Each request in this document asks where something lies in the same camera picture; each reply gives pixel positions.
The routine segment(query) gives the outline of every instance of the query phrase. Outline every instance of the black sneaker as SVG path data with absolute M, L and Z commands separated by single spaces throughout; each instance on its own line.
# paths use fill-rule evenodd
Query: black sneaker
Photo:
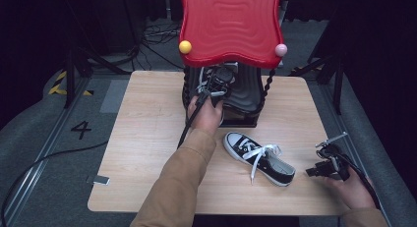
M 288 186 L 294 178 L 294 167 L 277 157 L 280 154 L 280 149 L 276 144 L 261 146 L 251 138 L 236 132 L 228 133 L 224 137 L 223 143 L 233 158 L 253 166 L 252 182 L 256 168 L 278 186 Z

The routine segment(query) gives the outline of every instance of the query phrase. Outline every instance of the red panel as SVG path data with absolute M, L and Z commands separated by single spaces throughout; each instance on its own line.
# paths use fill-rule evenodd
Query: red panel
M 179 41 L 192 44 L 190 53 L 180 53 L 185 65 L 238 61 L 272 69 L 281 60 L 278 0 L 183 0 L 183 7 Z

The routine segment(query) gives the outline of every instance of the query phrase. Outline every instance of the sleeve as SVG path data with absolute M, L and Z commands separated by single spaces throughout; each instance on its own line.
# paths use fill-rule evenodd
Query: sleeve
M 198 186 L 214 149 L 213 137 L 193 130 L 165 163 L 131 227 L 192 226 Z
M 346 227 L 388 227 L 381 211 L 375 208 L 351 209 L 342 218 Z

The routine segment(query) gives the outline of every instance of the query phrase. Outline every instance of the white shoelace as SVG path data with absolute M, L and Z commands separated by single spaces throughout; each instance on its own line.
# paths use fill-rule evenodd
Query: white shoelace
M 255 179 L 255 172 L 257 171 L 258 162 L 261 159 L 261 156 L 265 155 L 265 152 L 267 150 L 270 150 L 274 155 L 279 156 L 282 154 L 281 148 L 277 144 L 267 144 L 265 146 L 256 146 L 251 147 L 253 145 L 252 143 L 246 143 L 244 146 L 248 148 L 248 152 L 243 154 L 243 159 L 247 160 L 251 158 L 254 155 L 257 155 L 257 158 L 255 159 L 254 165 L 252 166 L 252 172 L 251 172 L 251 184 L 254 184 Z

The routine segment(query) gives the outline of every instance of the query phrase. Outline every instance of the light wood tabletop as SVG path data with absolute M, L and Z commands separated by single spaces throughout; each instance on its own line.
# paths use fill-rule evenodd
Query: light wood tabletop
M 98 171 L 110 182 L 93 186 L 90 210 L 139 210 L 185 127 L 183 79 L 179 72 L 132 74 Z M 292 183 L 278 187 L 257 172 L 251 185 L 252 167 L 233 159 L 223 147 L 224 135 L 231 131 L 260 144 L 277 143 L 283 151 L 280 159 L 296 169 Z M 274 77 L 258 126 L 220 128 L 216 138 L 196 213 L 301 216 L 339 215 L 346 210 L 322 177 L 308 177 L 305 171 L 322 161 L 315 144 L 328 137 L 304 79 Z

